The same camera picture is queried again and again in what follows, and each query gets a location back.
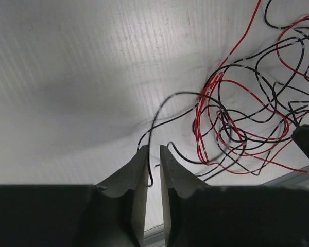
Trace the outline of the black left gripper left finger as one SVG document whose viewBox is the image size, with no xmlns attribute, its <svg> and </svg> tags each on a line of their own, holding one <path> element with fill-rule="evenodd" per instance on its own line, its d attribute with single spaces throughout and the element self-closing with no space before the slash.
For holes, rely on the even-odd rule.
<svg viewBox="0 0 309 247">
<path fill-rule="evenodd" d="M 96 246 L 142 246 L 148 190 L 148 146 L 96 185 Z"/>
</svg>

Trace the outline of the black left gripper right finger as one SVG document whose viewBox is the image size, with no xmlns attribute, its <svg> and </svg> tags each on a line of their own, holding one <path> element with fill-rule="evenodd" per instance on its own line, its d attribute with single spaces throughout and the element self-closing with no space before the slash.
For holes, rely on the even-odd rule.
<svg viewBox="0 0 309 247">
<path fill-rule="evenodd" d="M 181 165 L 167 146 L 160 146 L 160 180 L 166 246 L 195 246 L 201 204 L 209 186 Z"/>
</svg>

